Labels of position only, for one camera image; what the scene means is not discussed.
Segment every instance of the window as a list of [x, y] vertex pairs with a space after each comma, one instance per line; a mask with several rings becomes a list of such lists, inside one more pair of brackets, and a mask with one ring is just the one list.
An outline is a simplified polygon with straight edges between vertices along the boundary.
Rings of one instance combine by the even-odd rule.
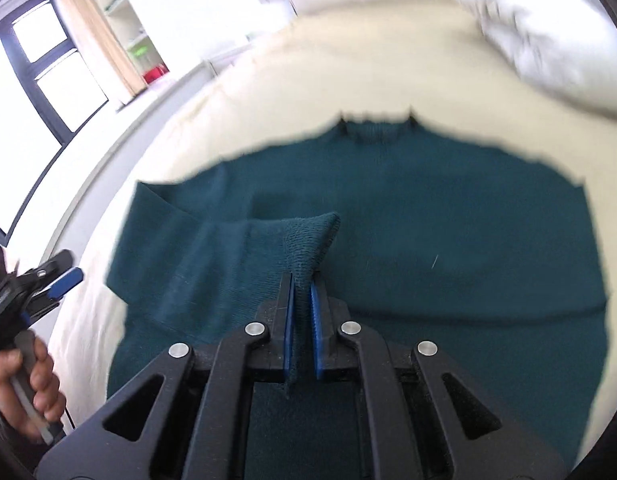
[[0, 21], [0, 243], [106, 102], [52, 0], [29, 0]]

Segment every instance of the silver rivet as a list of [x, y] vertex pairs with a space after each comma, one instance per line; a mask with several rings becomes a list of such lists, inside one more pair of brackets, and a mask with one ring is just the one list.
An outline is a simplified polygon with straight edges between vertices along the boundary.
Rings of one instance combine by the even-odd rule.
[[244, 330], [249, 335], [262, 335], [266, 327], [262, 323], [254, 322], [249, 323]]
[[426, 356], [435, 355], [437, 354], [437, 345], [433, 341], [422, 341], [417, 345], [417, 351]]
[[348, 335], [359, 334], [362, 327], [359, 323], [354, 321], [346, 321], [342, 323], [342, 332]]
[[168, 349], [168, 354], [175, 359], [179, 359], [180, 357], [184, 357], [188, 354], [188, 351], [189, 348], [186, 343], [175, 343]]

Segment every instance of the dark green sweater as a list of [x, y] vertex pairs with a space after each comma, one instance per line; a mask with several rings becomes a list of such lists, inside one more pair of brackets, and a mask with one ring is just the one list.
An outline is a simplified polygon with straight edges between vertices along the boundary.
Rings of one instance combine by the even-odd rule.
[[606, 353], [605, 292], [582, 187], [406, 123], [139, 184], [108, 285], [128, 303], [109, 393], [177, 341], [215, 342], [297, 285], [297, 382], [253, 405], [248, 478], [359, 476], [346, 385], [311, 380], [308, 286], [387, 339], [434, 340], [572, 462]]

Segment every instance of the gray handle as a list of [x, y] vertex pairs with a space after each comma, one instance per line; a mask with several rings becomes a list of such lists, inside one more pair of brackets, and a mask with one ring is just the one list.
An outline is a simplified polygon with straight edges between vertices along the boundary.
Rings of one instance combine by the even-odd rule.
[[66, 434], [60, 422], [49, 422], [40, 415], [32, 404], [35, 392], [31, 388], [30, 378], [32, 369], [37, 362], [34, 348], [35, 334], [30, 330], [24, 330], [15, 336], [13, 342], [15, 343], [15, 347], [22, 352], [24, 359], [22, 368], [11, 377], [11, 384], [13, 385], [15, 394], [24, 408], [24, 411], [33, 421], [37, 429], [40, 430], [42, 439], [47, 446], [52, 446], [60, 441]]

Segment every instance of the triangular cutout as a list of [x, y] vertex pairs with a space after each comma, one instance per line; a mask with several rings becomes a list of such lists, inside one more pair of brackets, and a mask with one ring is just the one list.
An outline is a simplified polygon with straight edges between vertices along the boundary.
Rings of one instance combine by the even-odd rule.
[[447, 373], [442, 376], [442, 381], [451, 397], [467, 439], [476, 440], [502, 427], [502, 422], [489, 412], [457, 378]]
[[151, 377], [130, 399], [127, 399], [119, 409], [105, 420], [104, 429], [131, 442], [137, 442], [163, 382], [164, 377], [161, 375]]

